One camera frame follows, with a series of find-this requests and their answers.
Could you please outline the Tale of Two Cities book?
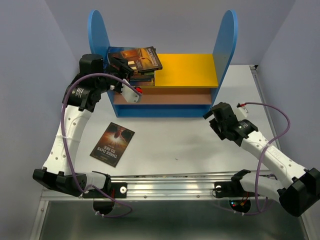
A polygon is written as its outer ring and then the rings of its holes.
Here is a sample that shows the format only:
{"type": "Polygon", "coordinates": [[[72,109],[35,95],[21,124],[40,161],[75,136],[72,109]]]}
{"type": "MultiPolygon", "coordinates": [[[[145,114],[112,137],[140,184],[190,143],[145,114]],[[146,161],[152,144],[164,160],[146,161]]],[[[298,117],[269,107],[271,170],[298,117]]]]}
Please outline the Tale of Two Cities book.
{"type": "Polygon", "coordinates": [[[154,76],[147,76],[147,75],[136,75],[136,76],[132,76],[130,79],[134,79],[134,78],[139,78],[139,79],[142,79],[142,78],[154,78],[154,76]]]}

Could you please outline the Animal Farm book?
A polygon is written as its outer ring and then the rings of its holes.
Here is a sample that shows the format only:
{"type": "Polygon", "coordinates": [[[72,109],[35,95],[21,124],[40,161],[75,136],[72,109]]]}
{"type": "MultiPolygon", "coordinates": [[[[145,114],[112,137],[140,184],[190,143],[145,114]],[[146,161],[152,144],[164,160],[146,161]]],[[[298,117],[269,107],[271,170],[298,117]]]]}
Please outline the Animal Farm book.
{"type": "Polygon", "coordinates": [[[134,76],[154,76],[155,72],[154,71],[147,71],[147,72],[135,72],[134,76]]]}

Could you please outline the Edward Tulane orange book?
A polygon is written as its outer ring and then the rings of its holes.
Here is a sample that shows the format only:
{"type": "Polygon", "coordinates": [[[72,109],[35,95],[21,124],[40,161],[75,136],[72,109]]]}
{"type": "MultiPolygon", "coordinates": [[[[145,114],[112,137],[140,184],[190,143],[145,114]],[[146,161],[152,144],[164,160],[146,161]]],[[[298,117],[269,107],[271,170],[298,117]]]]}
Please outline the Edward Tulane orange book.
{"type": "Polygon", "coordinates": [[[107,58],[109,62],[111,59],[124,60],[135,73],[139,74],[163,69],[153,46],[140,48],[110,46],[107,49],[107,58]]]}

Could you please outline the Jane Eyre book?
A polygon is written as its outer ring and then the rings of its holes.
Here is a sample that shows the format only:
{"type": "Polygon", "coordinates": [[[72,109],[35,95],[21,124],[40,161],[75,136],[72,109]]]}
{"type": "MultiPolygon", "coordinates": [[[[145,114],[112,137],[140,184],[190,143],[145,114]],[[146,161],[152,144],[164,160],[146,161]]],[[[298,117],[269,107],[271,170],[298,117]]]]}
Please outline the Jane Eyre book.
{"type": "Polygon", "coordinates": [[[133,85],[141,87],[141,88],[142,87],[149,88],[149,87],[154,87],[155,83],[154,83],[154,81],[138,81],[138,82],[134,82],[133,85]]]}

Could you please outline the Three Days to See book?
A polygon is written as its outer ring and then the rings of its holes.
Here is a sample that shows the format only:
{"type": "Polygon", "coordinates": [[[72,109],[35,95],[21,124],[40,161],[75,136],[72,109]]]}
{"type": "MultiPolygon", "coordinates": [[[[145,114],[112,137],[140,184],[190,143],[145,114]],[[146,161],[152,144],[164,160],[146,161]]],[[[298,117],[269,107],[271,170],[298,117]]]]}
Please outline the Three Days to See book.
{"type": "Polygon", "coordinates": [[[134,131],[111,122],[90,156],[115,168],[134,135],[134,131]]]}

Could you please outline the Little Women floral book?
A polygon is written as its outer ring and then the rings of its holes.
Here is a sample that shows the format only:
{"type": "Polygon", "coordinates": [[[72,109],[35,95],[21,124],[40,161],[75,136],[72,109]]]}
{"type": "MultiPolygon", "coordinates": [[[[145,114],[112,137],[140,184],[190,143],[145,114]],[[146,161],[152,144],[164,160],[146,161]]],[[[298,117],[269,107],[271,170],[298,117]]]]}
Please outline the Little Women floral book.
{"type": "Polygon", "coordinates": [[[131,83],[146,83],[146,84],[154,84],[154,78],[131,78],[131,83]]]}

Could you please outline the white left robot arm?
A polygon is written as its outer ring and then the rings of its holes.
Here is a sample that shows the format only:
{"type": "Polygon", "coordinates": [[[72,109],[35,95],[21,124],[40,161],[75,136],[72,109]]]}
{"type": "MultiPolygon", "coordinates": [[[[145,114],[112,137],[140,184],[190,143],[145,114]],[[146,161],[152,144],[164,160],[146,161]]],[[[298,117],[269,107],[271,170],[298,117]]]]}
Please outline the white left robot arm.
{"type": "Polygon", "coordinates": [[[141,91],[131,86],[134,74],[128,61],[112,57],[107,66],[99,54],[84,54],[79,73],[74,77],[62,100],[60,124],[49,156],[32,178],[45,188],[79,197],[93,193],[103,198],[111,193],[111,177],[101,172],[77,173],[74,161],[83,131],[101,95],[108,91],[121,94],[129,103],[140,100],[141,91]]]}

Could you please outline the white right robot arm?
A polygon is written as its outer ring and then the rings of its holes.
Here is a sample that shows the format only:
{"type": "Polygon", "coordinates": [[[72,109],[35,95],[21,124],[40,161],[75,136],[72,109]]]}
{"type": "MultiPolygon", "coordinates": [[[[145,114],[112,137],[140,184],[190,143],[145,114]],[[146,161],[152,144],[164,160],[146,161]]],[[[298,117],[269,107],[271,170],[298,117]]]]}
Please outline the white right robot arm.
{"type": "Polygon", "coordinates": [[[294,162],[267,140],[258,127],[247,120],[247,103],[232,109],[230,104],[220,102],[203,115],[213,117],[209,126],[221,140],[229,140],[252,154],[258,165],[265,165],[271,176],[261,175],[260,170],[240,170],[229,181],[215,182],[212,195],[218,199],[241,198],[230,201],[234,212],[246,214],[250,210],[250,197],[260,196],[278,202],[294,217],[301,216],[320,199],[320,172],[316,168],[307,169],[294,162]]]}

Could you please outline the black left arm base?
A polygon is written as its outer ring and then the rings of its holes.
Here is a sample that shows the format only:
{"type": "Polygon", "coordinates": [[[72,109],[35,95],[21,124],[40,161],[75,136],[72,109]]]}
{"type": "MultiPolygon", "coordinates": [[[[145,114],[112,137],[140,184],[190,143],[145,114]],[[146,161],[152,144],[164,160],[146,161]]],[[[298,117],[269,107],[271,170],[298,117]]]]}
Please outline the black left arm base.
{"type": "Polygon", "coordinates": [[[96,215],[103,218],[119,218],[132,212],[132,208],[118,199],[127,197],[128,183],[127,182],[111,182],[108,180],[104,186],[99,189],[96,186],[91,186],[89,190],[82,194],[84,199],[93,199],[93,210],[96,215]],[[128,213],[118,213],[113,215],[116,204],[128,207],[128,213]]]}

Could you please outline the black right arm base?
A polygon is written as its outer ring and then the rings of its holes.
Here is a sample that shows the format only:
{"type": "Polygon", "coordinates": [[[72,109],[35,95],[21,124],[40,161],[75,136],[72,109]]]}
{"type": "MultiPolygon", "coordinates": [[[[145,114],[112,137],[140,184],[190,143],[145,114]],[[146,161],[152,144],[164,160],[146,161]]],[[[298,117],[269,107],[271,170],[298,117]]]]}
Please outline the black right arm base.
{"type": "Polygon", "coordinates": [[[236,213],[251,215],[248,213],[251,209],[250,197],[255,194],[253,191],[246,191],[242,187],[240,180],[248,177],[251,171],[243,169],[234,174],[229,181],[216,181],[211,191],[211,195],[217,199],[231,198],[229,205],[236,213]]]}

